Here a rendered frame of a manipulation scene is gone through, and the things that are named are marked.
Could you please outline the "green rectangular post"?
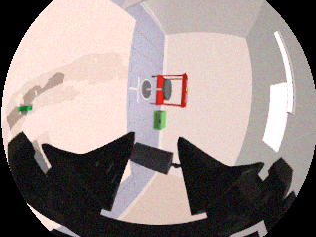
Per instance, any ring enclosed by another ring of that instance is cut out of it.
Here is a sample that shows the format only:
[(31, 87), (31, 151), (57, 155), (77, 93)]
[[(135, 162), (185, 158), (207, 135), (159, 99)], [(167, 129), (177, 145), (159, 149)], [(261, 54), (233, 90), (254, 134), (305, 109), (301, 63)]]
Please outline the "green rectangular post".
[(19, 111), (28, 111), (28, 110), (31, 110), (31, 107), (32, 106), (21, 106), (19, 107)]

